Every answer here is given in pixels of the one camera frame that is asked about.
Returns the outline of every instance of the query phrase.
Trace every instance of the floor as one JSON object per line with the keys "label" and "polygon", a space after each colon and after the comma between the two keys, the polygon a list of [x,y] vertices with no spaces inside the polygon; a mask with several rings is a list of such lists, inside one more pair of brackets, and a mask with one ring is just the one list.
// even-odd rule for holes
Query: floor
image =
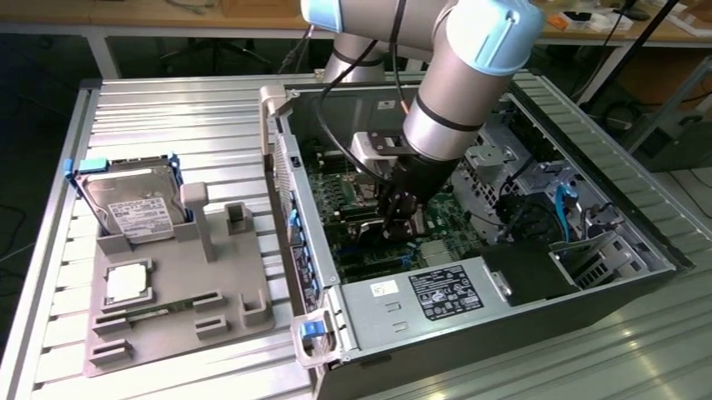
{"label": "floor", "polygon": [[[125,78],[212,75],[210,54],[201,52],[161,66],[158,57],[186,44],[181,38],[114,37],[110,47]],[[255,51],[272,66],[293,46],[289,40],[260,40]],[[309,44],[300,67],[320,68],[331,51],[329,41]],[[599,57],[599,49],[576,52],[571,47],[536,47],[527,67],[542,73],[560,90],[572,92]],[[77,37],[0,35],[0,349],[9,332],[22,275],[42,219],[49,184],[69,123],[76,89],[82,79],[98,78],[86,43]],[[261,73],[261,64],[226,54],[218,73]],[[599,105],[626,97],[614,87]]]}

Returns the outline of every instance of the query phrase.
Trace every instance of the metal table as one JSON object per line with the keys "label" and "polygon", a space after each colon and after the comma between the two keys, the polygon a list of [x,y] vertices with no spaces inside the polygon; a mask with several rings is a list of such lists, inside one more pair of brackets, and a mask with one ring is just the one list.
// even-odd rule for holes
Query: metal table
{"label": "metal table", "polygon": [[[312,79],[104,81],[101,88],[78,94],[61,154],[61,159],[129,158],[173,151],[181,155],[185,181],[208,184],[208,209],[226,201],[247,203],[256,214],[276,329],[222,347],[82,377],[96,222],[58,168],[2,359],[0,398],[309,398],[309,376],[296,364],[287,331],[288,292],[260,178],[256,89],[279,82]],[[712,270],[697,268],[592,327],[369,399],[707,397],[709,288]]]}

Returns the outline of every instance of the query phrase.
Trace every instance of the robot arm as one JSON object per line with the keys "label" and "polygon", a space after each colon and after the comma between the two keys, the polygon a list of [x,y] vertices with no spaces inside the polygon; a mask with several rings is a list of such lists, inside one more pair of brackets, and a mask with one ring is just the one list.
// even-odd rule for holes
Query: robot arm
{"label": "robot arm", "polygon": [[[412,216],[447,181],[528,59],[542,13],[527,0],[303,0],[301,12],[311,24],[341,34],[335,56],[345,66],[356,49],[367,46],[368,40],[359,42],[357,37],[432,52],[401,125],[408,153],[397,155],[391,184],[380,193],[384,235],[392,230],[392,238],[407,238],[415,231]],[[352,73],[365,71],[380,56],[381,51],[365,57]],[[372,78],[361,73],[351,75],[351,82]]]}

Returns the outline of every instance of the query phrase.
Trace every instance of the side panel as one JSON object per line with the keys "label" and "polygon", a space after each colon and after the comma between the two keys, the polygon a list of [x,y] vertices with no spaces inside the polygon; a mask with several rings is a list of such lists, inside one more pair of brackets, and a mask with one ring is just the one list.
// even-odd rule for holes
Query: side panel
{"label": "side panel", "polygon": [[343,365],[320,377],[316,398],[357,398],[377,393],[584,328],[635,298],[657,290],[673,276],[674,272],[661,272],[627,285]]}

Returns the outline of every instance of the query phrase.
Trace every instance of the hard drive label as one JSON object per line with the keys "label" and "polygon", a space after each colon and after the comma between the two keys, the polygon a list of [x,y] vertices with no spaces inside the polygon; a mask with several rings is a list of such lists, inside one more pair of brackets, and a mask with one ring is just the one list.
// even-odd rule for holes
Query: hard drive label
{"label": "hard drive label", "polygon": [[483,307],[462,265],[419,273],[408,278],[421,312],[430,321]]}
{"label": "hard drive label", "polygon": [[109,204],[110,215],[126,238],[169,232],[168,208],[161,197]]}

